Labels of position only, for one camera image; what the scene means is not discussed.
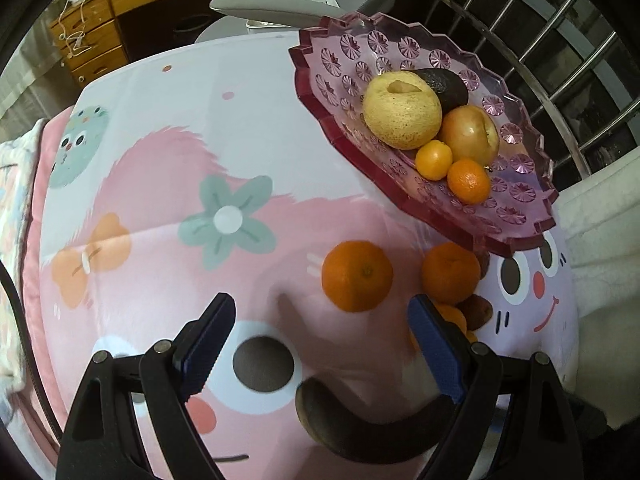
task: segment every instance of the pear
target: pear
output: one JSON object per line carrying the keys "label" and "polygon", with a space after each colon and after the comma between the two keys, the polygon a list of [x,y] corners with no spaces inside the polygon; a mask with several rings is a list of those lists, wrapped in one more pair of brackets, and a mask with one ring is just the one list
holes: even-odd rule
{"label": "pear", "polygon": [[398,150],[425,145],[442,122],[438,96],[412,72],[386,72],[373,78],[362,108],[371,133]]}

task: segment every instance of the green flower print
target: green flower print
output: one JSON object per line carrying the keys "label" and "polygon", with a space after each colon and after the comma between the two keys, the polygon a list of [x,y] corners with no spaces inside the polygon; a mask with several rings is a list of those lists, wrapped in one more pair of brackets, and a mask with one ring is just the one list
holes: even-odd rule
{"label": "green flower print", "polygon": [[212,270],[224,262],[235,245],[254,254],[271,253],[276,237],[251,215],[265,205],[273,191],[268,176],[257,176],[231,193],[221,176],[208,176],[200,184],[204,211],[186,218],[178,236],[188,246],[204,246],[203,264]]}

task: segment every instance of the avocado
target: avocado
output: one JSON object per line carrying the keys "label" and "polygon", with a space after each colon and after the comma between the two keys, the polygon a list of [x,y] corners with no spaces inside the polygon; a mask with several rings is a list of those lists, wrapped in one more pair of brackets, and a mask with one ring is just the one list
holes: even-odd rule
{"label": "avocado", "polygon": [[458,74],[444,68],[419,68],[411,70],[436,92],[442,107],[442,115],[469,101],[469,92]]}

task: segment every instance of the orange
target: orange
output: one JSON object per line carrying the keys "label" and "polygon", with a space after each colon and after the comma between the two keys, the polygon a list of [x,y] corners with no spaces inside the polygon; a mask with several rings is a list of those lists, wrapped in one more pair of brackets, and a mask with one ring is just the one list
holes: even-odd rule
{"label": "orange", "polygon": [[486,170],[470,158],[454,162],[447,172],[451,192],[465,204],[480,204],[489,198],[491,181]]}
{"label": "orange", "polygon": [[450,321],[455,324],[463,334],[466,334],[466,319],[462,311],[454,306],[450,306],[444,303],[436,303],[436,310],[442,316],[444,321]]}
{"label": "orange", "polygon": [[476,255],[453,242],[435,246],[422,262],[422,288],[435,303],[458,304],[480,281]]}
{"label": "orange", "polygon": [[[435,303],[434,306],[442,316],[442,319],[444,319],[444,321],[450,321],[455,324],[463,334],[466,334],[467,339],[469,339],[469,334],[474,336],[473,332],[468,332],[466,330],[466,318],[465,315],[462,314],[462,311],[460,309],[444,303]],[[418,344],[418,340],[415,338],[414,333],[411,332],[411,329],[409,329],[409,342],[411,343],[411,346],[415,351],[420,352],[420,345]]]}
{"label": "orange", "polygon": [[387,297],[394,268],[378,246],[365,240],[336,245],[322,263],[322,290],[345,312],[364,312]]}
{"label": "orange", "polygon": [[440,140],[430,140],[415,154],[415,169],[427,180],[441,180],[453,163],[451,148]]}

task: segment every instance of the chair armrest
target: chair armrest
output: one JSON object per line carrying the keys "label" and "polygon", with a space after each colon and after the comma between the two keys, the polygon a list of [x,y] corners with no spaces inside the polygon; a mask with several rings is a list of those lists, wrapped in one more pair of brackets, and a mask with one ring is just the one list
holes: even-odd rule
{"label": "chair armrest", "polygon": [[341,18],[344,14],[338,7],[311,0],[212,0],[209,7],[237,18],[295,28],[317,27],[323,16]]}

